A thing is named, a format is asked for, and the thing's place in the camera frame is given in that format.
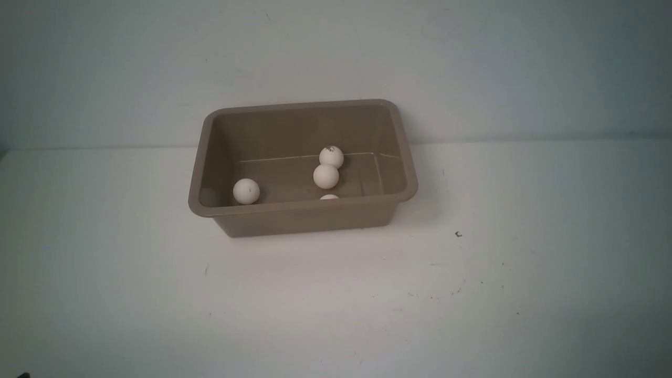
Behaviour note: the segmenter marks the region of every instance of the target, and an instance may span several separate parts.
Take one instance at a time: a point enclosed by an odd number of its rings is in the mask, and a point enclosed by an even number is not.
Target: plastic tub
[[[318,188],[312,171],[322,148],[345,155],[339,183]],[[241,178],[261,189],[239,205]],[[383,226],[416,193],[417,178],[398,108],[354,100],[221,109],[203,123],[189,207],[230,237]],[[339,199],[320,200],[325,194]]]

